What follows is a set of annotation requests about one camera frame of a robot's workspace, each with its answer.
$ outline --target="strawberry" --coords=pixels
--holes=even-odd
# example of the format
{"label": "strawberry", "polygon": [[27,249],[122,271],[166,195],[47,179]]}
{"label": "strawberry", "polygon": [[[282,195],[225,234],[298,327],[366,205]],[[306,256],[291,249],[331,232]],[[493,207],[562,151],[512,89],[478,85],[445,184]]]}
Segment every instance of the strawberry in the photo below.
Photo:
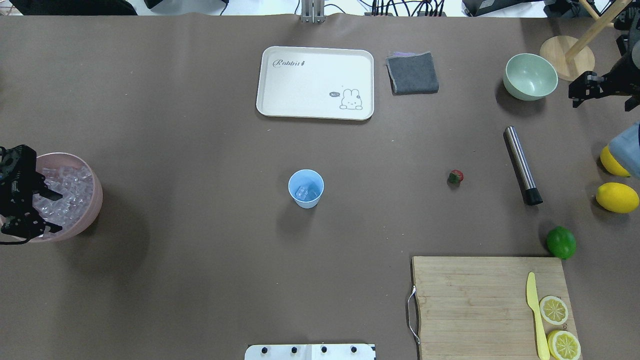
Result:
{"label": "strawberry", "polygon": [[449,173],[449,179],[448,182],[452,183],[452,184],[460,184],[462,182],[462,180],[464,180],[465,176],[462,174],[462,171],[460,170],[452,170]]}

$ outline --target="metal muddler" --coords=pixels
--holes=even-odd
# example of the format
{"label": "metal muddler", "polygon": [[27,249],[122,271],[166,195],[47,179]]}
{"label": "metal muddler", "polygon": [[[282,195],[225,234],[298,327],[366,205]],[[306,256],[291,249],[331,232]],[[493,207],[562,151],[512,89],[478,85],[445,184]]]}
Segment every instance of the metal muddler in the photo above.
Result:
{"label": "metal muddler", "polygon": [[522,145],[520,145],[520,139],[518,139],[518,133],[513,126],[509,126],[504,130],[504,136],[509,146],[509,150],[513,155],[513,166],[518,176],[518,183],[520,183],[520,189],[522,191],[522,197],[527,205],[538,205],[542,203],[540,193],[536,188],[536,183],[533,181],[533,176],[529,170],[529,164],[524,157],[524,151]]}

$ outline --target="cutting board handle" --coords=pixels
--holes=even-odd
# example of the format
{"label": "cutting board handle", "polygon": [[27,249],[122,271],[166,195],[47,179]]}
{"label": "cutting board handle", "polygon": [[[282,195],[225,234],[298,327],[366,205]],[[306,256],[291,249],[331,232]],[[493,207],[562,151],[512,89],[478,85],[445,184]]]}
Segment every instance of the cutting board handle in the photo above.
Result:
{"label": "cutting board handle", "polygon": [[411,327],[411,319],[409,319],[409,317],[410,317],[410,315],[409,315],[409,304],[411,302],[411,298],[412,297],[415,300],[415,307],[418,307],[418,299],[415,297],[415,285],[413,285],[413,287],[411,288],[411,293],[409,294],[409,297],[406,299],[406,323],[409,324],[409,330],[411,330],[411,333],[413,334],[413,337],[415,338],[415,343],[420,345],[420,337],[418,336],[418,334],[415,333],[415,331],[413,330],[413,327]]}

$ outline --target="pink bowl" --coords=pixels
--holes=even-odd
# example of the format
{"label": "pink bowl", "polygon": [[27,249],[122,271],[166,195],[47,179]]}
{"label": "pink bowl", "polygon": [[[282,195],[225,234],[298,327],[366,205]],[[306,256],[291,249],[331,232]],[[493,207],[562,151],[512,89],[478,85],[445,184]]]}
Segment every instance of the pink bowl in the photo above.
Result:
{"label": "pink bowl", "polygon": [[[75,155],[67,154],[66,152],[52,152],[50,154],[44,154],[37,157],[36,171],[39,173],[42,173],[42,168],[45,167],[72,167],[79,170],[83,166],[89,169],[93,178],[93,195],[91,196],[91,200],[89,201],[89,206],[87,207],[86,212],[70,228],[62,229],[60,232],[56,233],[54,236],[48,239],[33,238],[29,241],[30,243],[60,241],[78,235],[93,223],[95,218],[98,216],[98,213],[100,212],[100,208],[102,207],[102,186],[100,185],[100,181],[95,175],[95,172],[93,172],[89,164],[87,164],[84,160],[78,158]],[[3,220],[4,219],[0,217],[0,225],[3,223]]]}

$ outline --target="lemon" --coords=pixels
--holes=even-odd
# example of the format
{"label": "lemon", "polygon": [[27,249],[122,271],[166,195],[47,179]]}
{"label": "lemon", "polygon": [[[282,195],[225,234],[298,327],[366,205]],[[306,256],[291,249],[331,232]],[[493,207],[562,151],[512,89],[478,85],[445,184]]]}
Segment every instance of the lemon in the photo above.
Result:
{"label": "lemon", "polygon": [[580,357],[580,343],[572,333],[564,330],[554,330],[547,337],[549,352],[557,360],[578,360]]}
{"label": "lemon", "polygon": [[596,192],[596,200],[603,208],[614,213],[630,213],[640,204],[638,194],[620,183],[604,183]]}
{"label": "lemon", "polygon": [[540,300],[540,313],[548,323],[562,325],[569,317],[569,310],[562,299],[555,296],[543,297]]}
{"label": "lemon", "polygon": [[618,160],[611,155],[611,151],[609,151],[609,146],[605,146],[600,152],[600,161],[602,161],[602,165],[608,172],[617,175],[617,176],[625,176],[630,177],[628,171],[618,163]]}

